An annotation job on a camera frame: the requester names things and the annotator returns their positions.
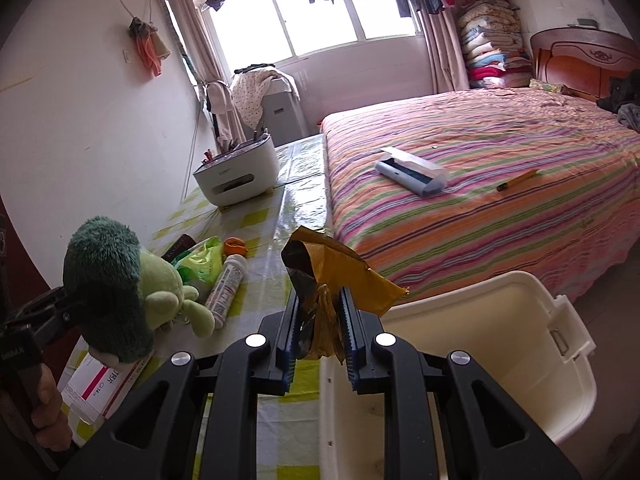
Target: green plastic bag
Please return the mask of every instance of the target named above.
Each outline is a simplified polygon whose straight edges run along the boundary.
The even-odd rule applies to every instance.
[[[178,260],[174,267],[182,283],[195,286],[201,296],[205,293],[208,295],[207,289],[210,292],[222,270],[222,247],[220,238],[213,236],[197,244]]]

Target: pen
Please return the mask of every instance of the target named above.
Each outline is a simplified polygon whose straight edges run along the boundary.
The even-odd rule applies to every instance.
[[[507,182],[504,182],[503,184],[500,184],[500,186],[498,186],[497,189],[498,191],[504,191],[506,189],[509,189],[511,186],[515,186],[516,184],[521,183],[523,180],[527,180],[528,178],[531,178],[532,176],[536,176],[538,174],[538,170],[530,170],[527,171],[527,173],[523,173],[520,176],[517,176],[516,178],[512,178],[511,180],[507,180]]]

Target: metal bolt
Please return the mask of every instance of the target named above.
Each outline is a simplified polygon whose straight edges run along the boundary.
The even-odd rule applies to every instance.
[[[378,334],[376,336],[376,343],[378,343],[380,346],[392,346],[396,343],[396,336],[387,332],[383,332],[382,334]]]
[[[253,348],[258,348],[258,346],[262,346],[267,342],[267,338],[262,334],[251,334],[246,337],[244,342],[247,346],[251,346]]]
[[[457,365],[468,365],[471,361],[471,356],[463,352],[462,350],[456,350],[451,354],[451,360]]]
[[[191,356],[188,352],[176,352],[171,356],[171,362],[176,366],[183,366],[189,361],[191,361]]]

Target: yellow checkered tablecloth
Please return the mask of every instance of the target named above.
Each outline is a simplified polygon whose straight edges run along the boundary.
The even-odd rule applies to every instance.
[[[280,174],[273,193],[219,209],[199,188],[180,204],[164,228],[146,244],[163,254],[181,234],[200,241],[240,237],[249,249],[248,272],[228,313],[223,329],[198,339],[187,325],[156,333],[156,354],[138,381],[144,380],[174,352],[196,357],[222,352],[234,341],[256,332],[267,314],[284,309],[291,284],[280,257],[289,236],[301,225],[332,234],[326,154],[322,136],[313,136],[276,149]],[[67,363],[61,385],[86,354],[81,339]],[[285,397],[258,401],[257,469],[260,480],[319,479],[318,411],[319,362],[300,361],[291,391]],[[70,413],[74,439],[84,444],[95,431]]]

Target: green stuffed animal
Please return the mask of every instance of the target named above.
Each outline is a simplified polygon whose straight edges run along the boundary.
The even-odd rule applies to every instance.
[[[79,327],[89,353],[111,368],[148,355],[153,330],[180,311],[196,336],[213,332],[213,315],[195,301],[196,288],[183,286],[171,264],[141,248],[134,232],[107,217],[88,220],[71,237],[63,283],[71,294],[92,283],[113,293],[106,311]]]

